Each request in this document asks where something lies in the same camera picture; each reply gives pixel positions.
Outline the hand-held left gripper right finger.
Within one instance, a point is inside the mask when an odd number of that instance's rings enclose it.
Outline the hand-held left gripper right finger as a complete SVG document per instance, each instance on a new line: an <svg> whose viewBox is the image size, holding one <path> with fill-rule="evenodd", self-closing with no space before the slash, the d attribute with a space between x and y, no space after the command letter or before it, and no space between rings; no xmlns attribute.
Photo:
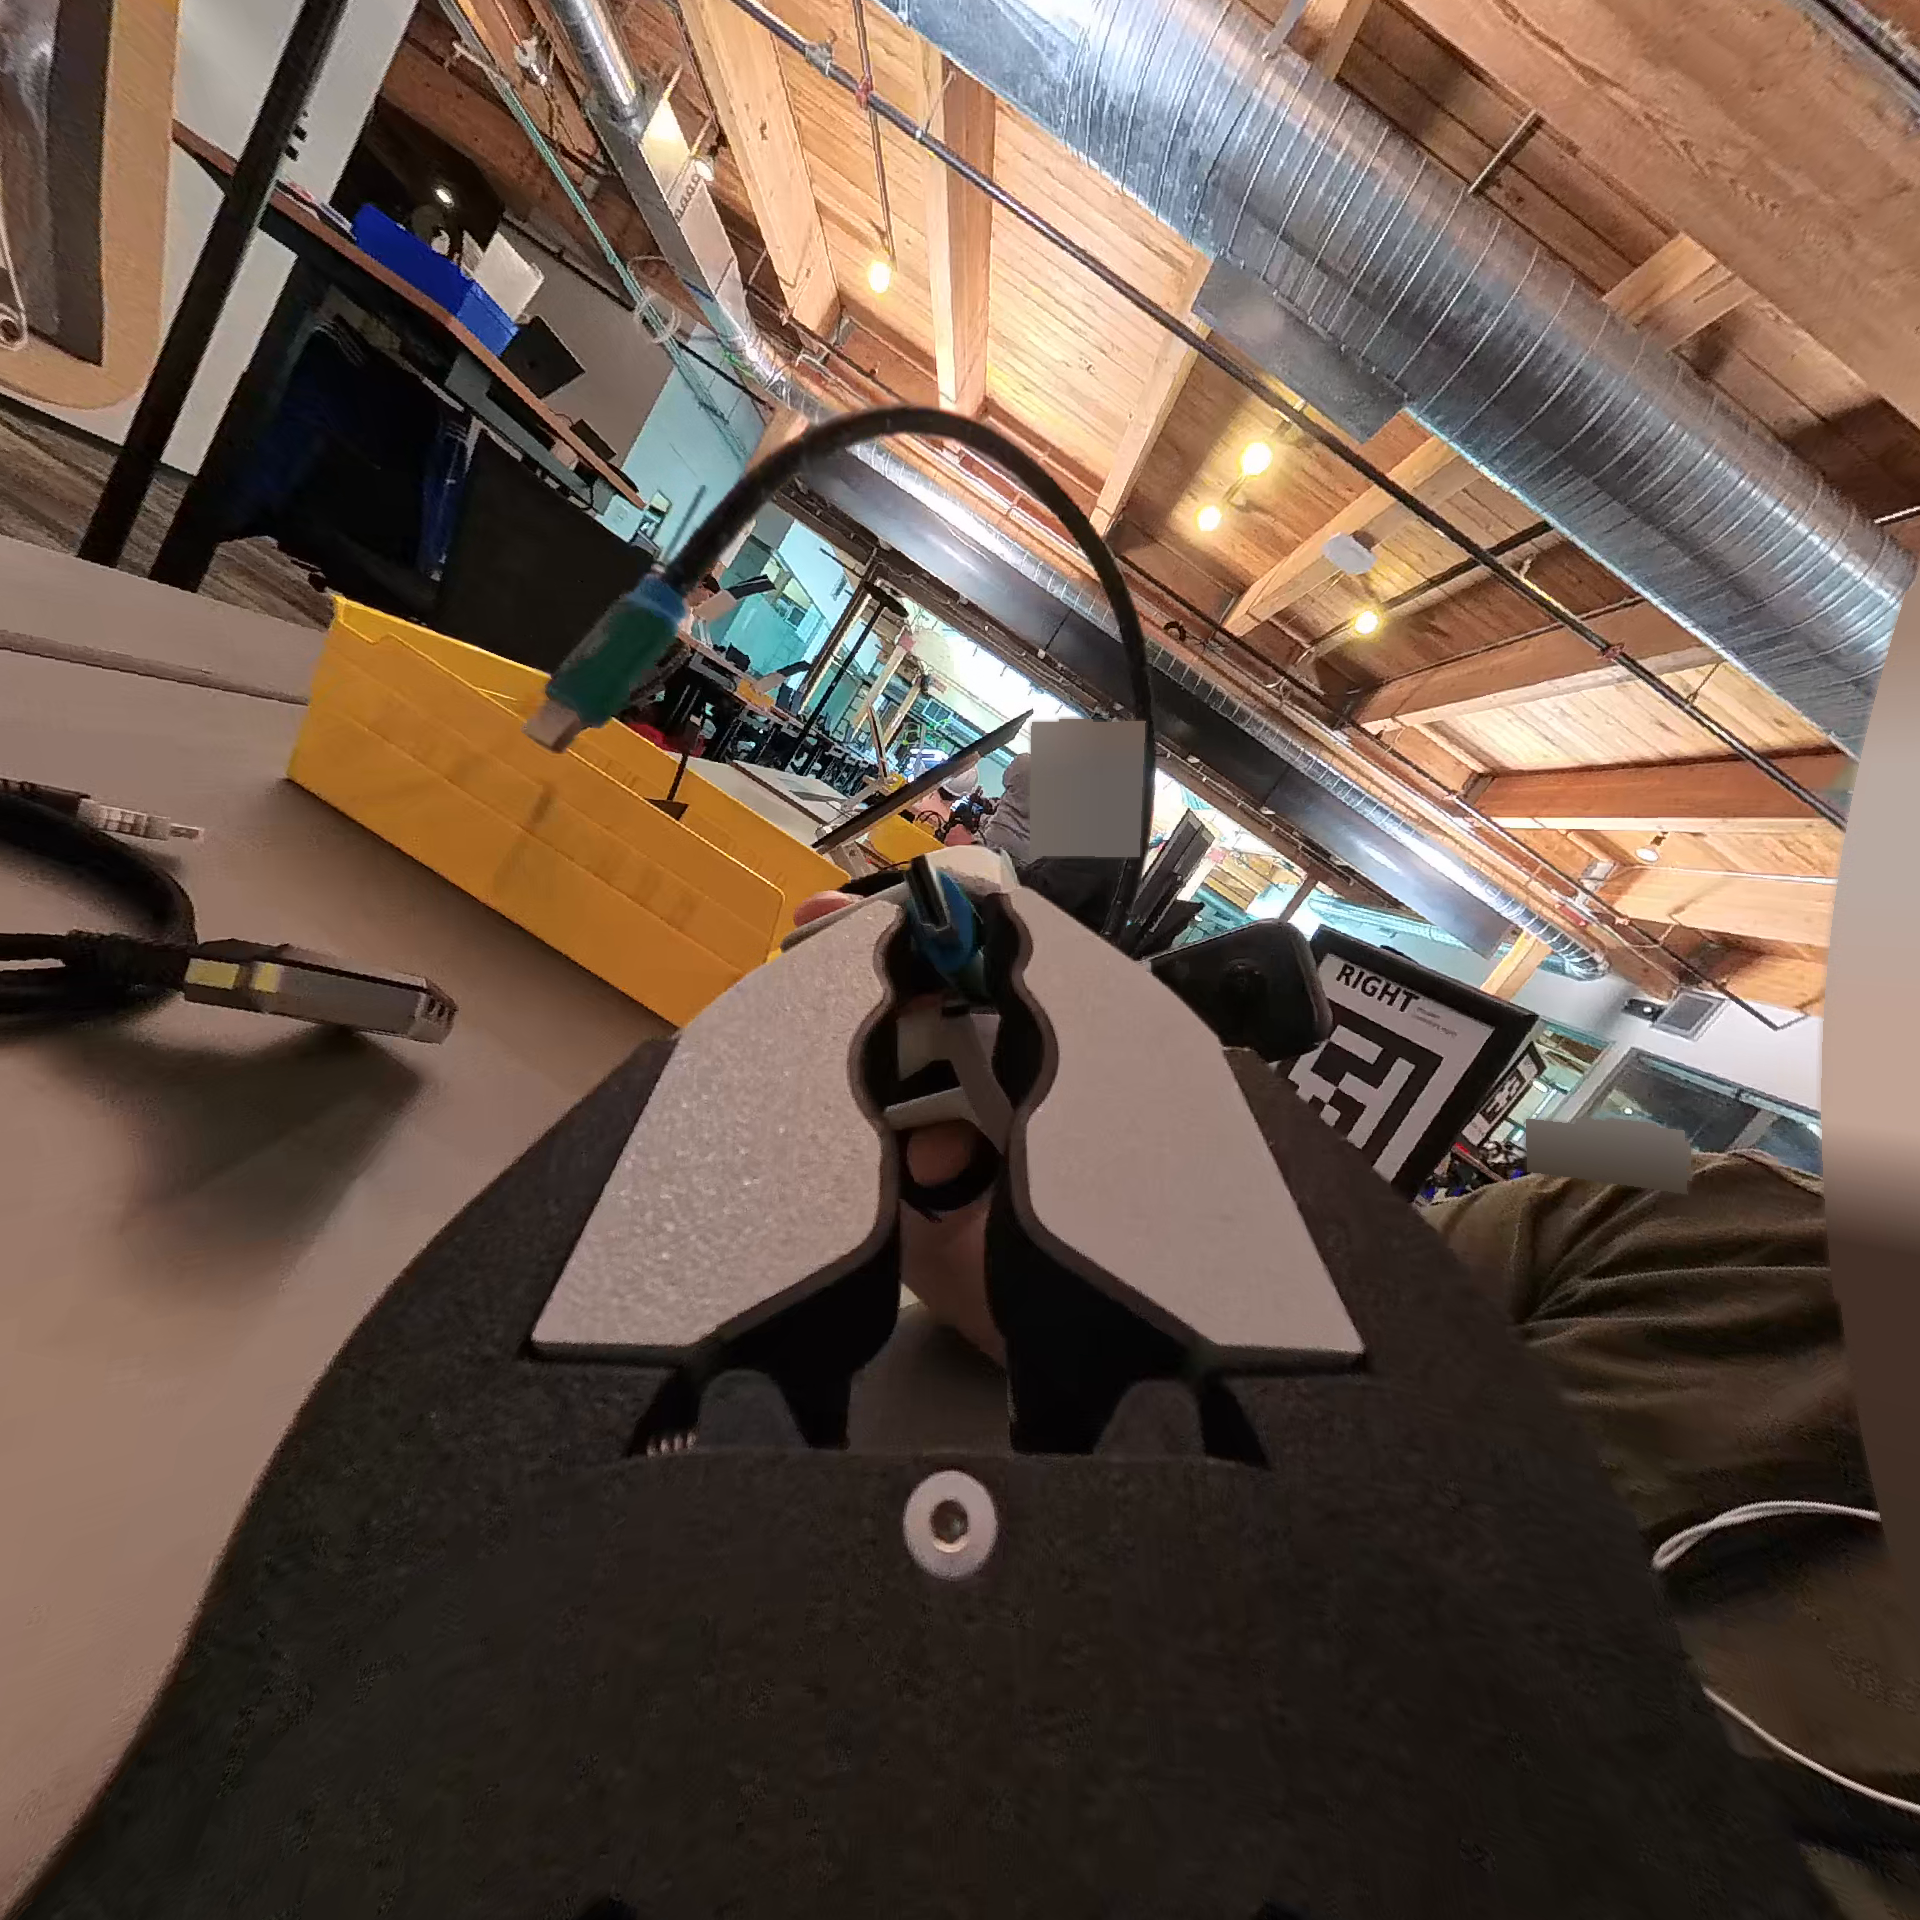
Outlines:
<svg viewBox="0 0 1920 1920"><path fill-rule="evenodd" d="M1026 1238L1189 1355L1351 1370L1356 1323L1202 1017L1147 968L1015 888L1010 994L1041 1032L1015 1115Z"/></svg>

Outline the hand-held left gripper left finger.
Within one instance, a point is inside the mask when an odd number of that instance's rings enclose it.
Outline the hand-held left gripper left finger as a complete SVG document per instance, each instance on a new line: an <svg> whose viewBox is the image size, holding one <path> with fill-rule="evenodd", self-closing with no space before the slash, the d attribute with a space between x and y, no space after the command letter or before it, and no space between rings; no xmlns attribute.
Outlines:
<svg viewBox="0 0 1920 1920"><path fill-rule="evenodd" d="M871 1262L896 1176L867 1044L895 898L801 930L676 1038L533 1328L556 1360L711 1360Z"/></svg>

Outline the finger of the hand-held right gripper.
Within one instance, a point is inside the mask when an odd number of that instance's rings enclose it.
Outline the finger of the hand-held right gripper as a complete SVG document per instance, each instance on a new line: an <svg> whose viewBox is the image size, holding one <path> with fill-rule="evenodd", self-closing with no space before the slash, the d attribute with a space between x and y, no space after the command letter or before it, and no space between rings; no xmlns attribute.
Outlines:
<svg viewBox="0 0 1920 1920"><path fill-rule="evenodd" d="M896 1020L896 1095L887 1126L915 1134L964 1123L981 1136L1013 1134L1015 1105L997 1066L1001 1015L964 1001L924 1001Z"/></svg>

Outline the yellow plastic bin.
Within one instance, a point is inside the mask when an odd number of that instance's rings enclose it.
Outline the yellow plastic bin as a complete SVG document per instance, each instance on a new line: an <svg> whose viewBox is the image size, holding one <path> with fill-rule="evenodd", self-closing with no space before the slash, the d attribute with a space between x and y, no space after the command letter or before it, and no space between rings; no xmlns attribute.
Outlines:
<svg viewBox="0 0 1920 1920"><path fill-rule="evenodd" d="M337 598L287 776L311 798L683 1026L842 891L827 856L624 727L570 753L523 723L544 674Z"/></svg>

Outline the braided HDMI cable green plugs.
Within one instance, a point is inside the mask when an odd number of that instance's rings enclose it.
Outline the braided HDMI cable green plugs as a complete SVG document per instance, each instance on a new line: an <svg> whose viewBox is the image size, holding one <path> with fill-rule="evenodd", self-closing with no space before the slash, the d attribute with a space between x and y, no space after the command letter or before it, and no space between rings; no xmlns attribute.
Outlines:
<svg viewBox="0 0 1920 1920"><path fill-rule="evenodd" d="M1160 732L1151 657L1136 599L1120 574L1107 538L1090 514L1072 499L1064 483L1026 448L999 427L971 416L919 406L889 406L851 416L831 416L804 427L755 468L740 474L735 488L689 536L680 554L661 570L645 574L636 587L617 598L597 617L548 678L544 697L523 724L547 753L562 754L584 732L617 720L639 695L661 684L687 655L682 624L689 612L689 590L709 566L757 520L759 510L789 483L825 464L842 451L857 451L882 442L913 440L970 448L997 471L1015 479L1064 527L1072 545L1090 566L1101 587L1111 631L1120 644L1127 674L1129 723L1108 723L1107 732L1127 734L1127 744L1100 748L1120 771L1120 794L1133 801L1133 817L1119 841L1119 854L1080 848L1076 859L1101 857L1116 864L1113 898L1101 935L1129 955L1127 924L1133 915L1151 834L1155 779L1160 771Z"/></svg>

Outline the person's right hand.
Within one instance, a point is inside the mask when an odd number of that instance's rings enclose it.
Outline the person's right hand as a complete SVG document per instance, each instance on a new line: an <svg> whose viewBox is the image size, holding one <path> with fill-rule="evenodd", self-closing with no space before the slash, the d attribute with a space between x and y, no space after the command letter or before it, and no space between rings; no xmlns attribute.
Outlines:
<svg viewBox="0 0 1920 1920"><path fill-rule="evenodd" d="M905 1134L900 1156L900 1282L941 1326L1003 1362L987 1288L992 1144L970 1120L938 1120Z"/></svg>

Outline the black tilted monitor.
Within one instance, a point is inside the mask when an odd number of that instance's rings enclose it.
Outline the black tilted monitor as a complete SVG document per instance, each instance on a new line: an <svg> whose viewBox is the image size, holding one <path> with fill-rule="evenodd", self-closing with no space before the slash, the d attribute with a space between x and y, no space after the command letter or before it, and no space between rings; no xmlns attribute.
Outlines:
<svg viewBox="0 0 1920 1920"><path fill-rule="evenodd" d="M1034 711L1023 711L1015 719L1003 720L999 727L970 742L960 753L939 760L922 776L915 776L889 791L881 791L871 801L852 806L852 809L845 809L839 818L823 827L818 838L815 838L815 841L810 843L812 850L820 856L839 850L842 846L852 843L867 832L871 832L881 822L903 809L911 812L927 794L975 772L984 760L989 760L1003 748L1009 748L1015 742L1015 736L1023 729L1026 729L1026 724L1034 719L1032 713Z"/></svg>

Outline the person's olive clothing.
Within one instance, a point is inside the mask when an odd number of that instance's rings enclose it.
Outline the person's olive clothing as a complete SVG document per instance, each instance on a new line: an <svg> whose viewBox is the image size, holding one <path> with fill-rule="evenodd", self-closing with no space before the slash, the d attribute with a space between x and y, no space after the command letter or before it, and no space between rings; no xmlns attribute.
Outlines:
<svg viewBox="0 0 1920 1920"><path fill-rule="evenodd" d="M1818 1176L1695 1155L1682 1191L1527 1176L1426 1220L1588 1428L1696 1681L1810 1862L1916 1902L1916 1633Z"/></svg>

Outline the brown top office desk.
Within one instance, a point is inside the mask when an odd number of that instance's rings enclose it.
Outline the brown top office desk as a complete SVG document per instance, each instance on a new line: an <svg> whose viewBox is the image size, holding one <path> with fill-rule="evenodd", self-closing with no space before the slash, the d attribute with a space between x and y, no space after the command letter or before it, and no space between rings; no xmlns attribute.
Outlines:
<svg viewBox="0 0 1920 1920"><path fill-rule="evenodd" d="M575 635L655 568L603 514L633 506L457 316L277 185L259 233L292 268L185 488L151 576L204 587L269 542L324 592L443 633Z"/></svg>

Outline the blue storage bin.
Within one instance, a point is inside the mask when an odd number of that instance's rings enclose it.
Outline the blue storage bin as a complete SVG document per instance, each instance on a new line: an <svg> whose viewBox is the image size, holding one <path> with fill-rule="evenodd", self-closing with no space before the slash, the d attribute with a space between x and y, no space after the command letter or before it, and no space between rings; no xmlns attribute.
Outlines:
<svg viewBox="0 0 1920 1920"><path fill-rule="evenodd" d="M503 358L519 326L457 262L434 252L373 204L352 215L352 241L377 265L448 314L491 354Z"/></svg>

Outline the black pole with round base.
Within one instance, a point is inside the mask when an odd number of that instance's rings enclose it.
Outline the black pole with round base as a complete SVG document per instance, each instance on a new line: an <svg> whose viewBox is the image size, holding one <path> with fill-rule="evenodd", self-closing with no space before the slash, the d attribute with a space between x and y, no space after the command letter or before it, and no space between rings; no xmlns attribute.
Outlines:
<svg viewBox="0 0 1920 1920"><path fill-rule="evenodd" d="M129 548L345 14L348 3L301 3L296 14L129 438L82 534L79 559L84 562L115 570Z"/></svg>

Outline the large silver air duct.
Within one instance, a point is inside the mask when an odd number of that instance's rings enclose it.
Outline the large silver air duct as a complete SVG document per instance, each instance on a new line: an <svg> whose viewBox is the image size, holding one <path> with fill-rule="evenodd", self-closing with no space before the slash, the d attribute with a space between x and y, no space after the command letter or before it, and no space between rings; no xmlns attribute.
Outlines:
<svg viewBox="0 0 1920 1920"><path fill-rule="evenodd" d="M887 6L1849 754L1916 560L1237 6Z"/></svg>

